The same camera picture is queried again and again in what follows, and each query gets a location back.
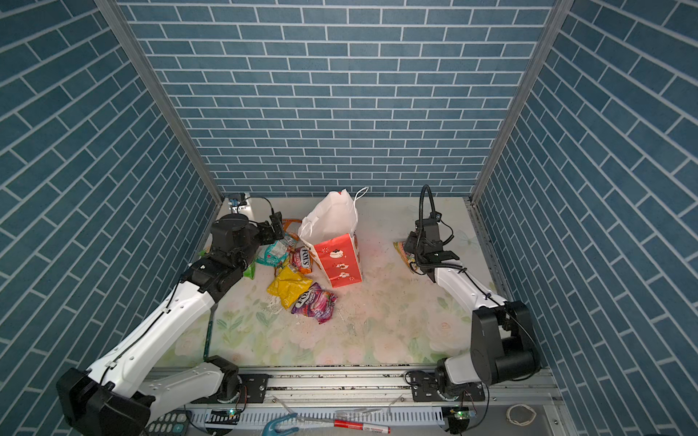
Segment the fruit candy bag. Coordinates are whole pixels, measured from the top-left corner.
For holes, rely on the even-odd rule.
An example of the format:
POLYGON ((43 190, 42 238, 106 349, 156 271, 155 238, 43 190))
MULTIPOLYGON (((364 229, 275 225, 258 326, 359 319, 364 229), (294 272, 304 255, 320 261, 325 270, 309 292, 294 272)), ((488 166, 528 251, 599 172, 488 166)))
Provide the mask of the fruit candy bag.
POLYGON ((291 252, 290 266, 300 274, 310 274, 313 271, 313 259, 306 247, 300 247, 291 252))
POLYGON ((405 263, 405 265, 410 269, 410 271, 413 274, 418 274, 418 275, 423 275, 423 272, 419 268, 419 266, 416 263, 416 258, 414 258, 413 254, 409 254, 405 250, 405 242, 395 242, 394 243, 394 249, 396 249, 396 252, 400 255, 401 259, 405 263))

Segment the teal candy bag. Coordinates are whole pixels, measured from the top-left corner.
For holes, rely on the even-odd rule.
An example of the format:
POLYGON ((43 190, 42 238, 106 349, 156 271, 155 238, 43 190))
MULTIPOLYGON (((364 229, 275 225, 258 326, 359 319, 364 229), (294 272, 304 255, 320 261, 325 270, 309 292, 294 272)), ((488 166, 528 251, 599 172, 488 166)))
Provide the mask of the teal candy bag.
POLYGON ((278 267, 284 263, 288 255, 288 245, 283 241, 276 241, 267 247, 261 247, 256 261, 260 265, 278 267))

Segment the yellow chips bag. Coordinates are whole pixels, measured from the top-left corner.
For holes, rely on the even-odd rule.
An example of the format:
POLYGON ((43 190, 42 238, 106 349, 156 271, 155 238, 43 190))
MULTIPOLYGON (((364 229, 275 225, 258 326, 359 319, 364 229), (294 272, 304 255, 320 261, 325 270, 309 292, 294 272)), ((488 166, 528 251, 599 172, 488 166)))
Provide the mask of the yellow chips bag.
POLYGON ((267 287, 267 292, 278 297, 285 309, 290 309, 298 298, 310 289, 313 282, 293 267, 286 266, 267 287))

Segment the red white paper bag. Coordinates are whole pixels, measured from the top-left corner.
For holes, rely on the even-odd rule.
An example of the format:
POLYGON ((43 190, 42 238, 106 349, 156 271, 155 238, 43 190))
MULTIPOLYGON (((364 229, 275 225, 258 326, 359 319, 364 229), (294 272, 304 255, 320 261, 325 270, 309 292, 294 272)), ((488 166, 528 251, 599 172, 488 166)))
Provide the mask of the red white paper bag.
POLYGON ((356 239, 357 202, 368 191, 364 187, 355 195, 347 190, 330 192, 305 216, 299 228, 300 240, 333 288, 363 281, 356 239))

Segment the purple berries candy bag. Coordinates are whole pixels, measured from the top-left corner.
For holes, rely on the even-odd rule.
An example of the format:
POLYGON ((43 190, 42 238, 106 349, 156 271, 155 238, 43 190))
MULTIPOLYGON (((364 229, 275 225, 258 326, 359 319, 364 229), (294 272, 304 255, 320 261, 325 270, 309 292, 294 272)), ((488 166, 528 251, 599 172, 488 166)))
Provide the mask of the purple berries candy bag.
POLYGON ((336 294, 313 283, 291 306, 291 313, 313 318, 319 324, 327 323, 333 316, 336 300, 336 294))

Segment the green chips bag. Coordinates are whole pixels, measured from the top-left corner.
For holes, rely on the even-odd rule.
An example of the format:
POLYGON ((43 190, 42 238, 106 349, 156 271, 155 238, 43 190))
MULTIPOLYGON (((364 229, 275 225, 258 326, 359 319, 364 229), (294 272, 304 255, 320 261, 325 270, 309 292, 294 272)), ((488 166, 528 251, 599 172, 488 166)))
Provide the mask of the green chips bag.
POLYGON ((235 280, 252 274, 254 259, 244 250, 231 252, 212 248, 198 263, 196 270, 211 277, 232 276, 235 280))

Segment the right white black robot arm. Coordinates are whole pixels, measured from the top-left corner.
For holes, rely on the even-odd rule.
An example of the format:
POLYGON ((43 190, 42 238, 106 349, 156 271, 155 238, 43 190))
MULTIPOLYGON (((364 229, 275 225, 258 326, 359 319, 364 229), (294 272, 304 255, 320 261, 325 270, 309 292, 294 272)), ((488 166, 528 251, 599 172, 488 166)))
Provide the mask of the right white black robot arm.
POLYGON ((416 220, 404 250, 413 272, 427 276, 471 312, 469 350, 436 365, 436 390, 446 399, 481 392, 505 382, 523 382, 542 369, 531 314, 478 281, 459 257, 445 249, 437 218, 416 220))

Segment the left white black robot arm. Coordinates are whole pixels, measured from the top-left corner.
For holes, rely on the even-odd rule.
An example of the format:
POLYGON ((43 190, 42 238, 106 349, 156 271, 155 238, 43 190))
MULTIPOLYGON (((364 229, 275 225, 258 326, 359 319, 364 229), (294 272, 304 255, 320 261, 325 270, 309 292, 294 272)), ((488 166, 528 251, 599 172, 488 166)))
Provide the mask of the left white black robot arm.
POLYGON ((145 378, 199 317, 244 276, 259 248, 285 236, 273 211, 256 223, 227 214, 211 227, 207 255, 192 263, 165 301, 111 351, 85 370, 68 369, 56 390, 65 422, 83 435, 142 435, 152 421, 191 401, 232 403, 240 398, 239 368, 214 355, 193 369, 156 381, 145 378))

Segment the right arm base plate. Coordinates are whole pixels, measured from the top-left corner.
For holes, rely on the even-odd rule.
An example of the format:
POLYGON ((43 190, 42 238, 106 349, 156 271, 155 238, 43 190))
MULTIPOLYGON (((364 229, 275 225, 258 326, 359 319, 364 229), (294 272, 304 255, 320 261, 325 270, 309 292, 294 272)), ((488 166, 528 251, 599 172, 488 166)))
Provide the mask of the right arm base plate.
POLYGON ((412 392, 416 403, 431 401, 484 401, 485 389, 481 383, 454 384, 447 377, 445 369, 434 372, 412 370, 404 374, 404 380, 412 392))

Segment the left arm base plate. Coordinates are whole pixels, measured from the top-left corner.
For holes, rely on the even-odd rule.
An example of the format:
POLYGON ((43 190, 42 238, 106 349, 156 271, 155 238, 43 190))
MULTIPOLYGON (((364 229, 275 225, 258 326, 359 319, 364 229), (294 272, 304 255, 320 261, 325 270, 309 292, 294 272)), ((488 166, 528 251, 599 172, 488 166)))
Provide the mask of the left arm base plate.
POLYGON ((238 374, 238 383, 234 396, 230 400, 220 400, 214 394, 192 401, 192 404, 243 404, 263 403, 265 401, 269 374, 238 374))

